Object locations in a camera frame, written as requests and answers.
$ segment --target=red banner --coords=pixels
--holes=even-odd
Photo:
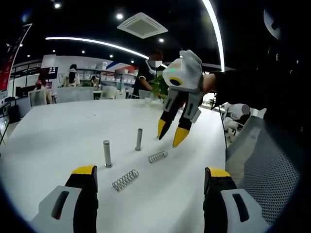
[[[28,30],[32,24],[27,24],[22,27],[18,38],[12,44],[8,45],[8,50],[4,57],[3,63],[0,64],[0,97],[4,98],[7,95],[7,87],[10,80],[11,69],[18,52],[20,44],[23,42]]]

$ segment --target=white tabletop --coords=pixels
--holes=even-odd
[[[94,91],[93,91],[93,94],[101,94],[101,93],[102,93],[101,90],[94,90]],[[53,92],[53,93],[52,93],[52,96],[57,96],[57,92]]]
[[[225,167],[220,115],[202,109],[188,137],[172,148],[180,118],[157,140],[160,105],[143,100],[92,100],[34,107],[18,124],[1,151],[4,188],[26,220],[70,173],[98,166],[98,233],[203,232],[204,169]],[[137,129],[142,150],[135,151]],[[103,141],[110,141],[112,168],[104,166]],[[147,157],[167,151],[150,164]],[[130,170],[139,177],[121,192],[112,183]]]

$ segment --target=coil spring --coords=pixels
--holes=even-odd
[[[122,189],[128,186],[135,178],[137,178],[138,175],[139,175],[138,171],[133,169],[130,172],[126,173],[117,181],[114,181],[112,183],[112,187],[114,187],[115,190],[120,192]]]
[[[149,163],[153,164],[153,163],[159,161],[160,159],[165,158],[166,156],[168,156],[168,153],[166,151],[162,151],[160,153],[153,154],[153,155],[149,156],[148,161],[149,161]]]

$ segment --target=air conditioning vent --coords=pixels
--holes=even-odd
[[[117,28],[142,39],[153,35],[166,33],[168,31],[160,23],[144,13],[138,13],[128,18]]]

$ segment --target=potted plant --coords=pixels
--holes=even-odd
[[[169,86],[164,81],[162,74],[151,80],[149,84],[152,87],[152,93],[159,94],[164,101],[168,95]]]
[[[211,107],[213,107],[213,106],[214,106],[214,104],[215,104],[214,99],[210,99],[210,100],[208,100],[208,101],[207,101],[207,104],[209,104]]]

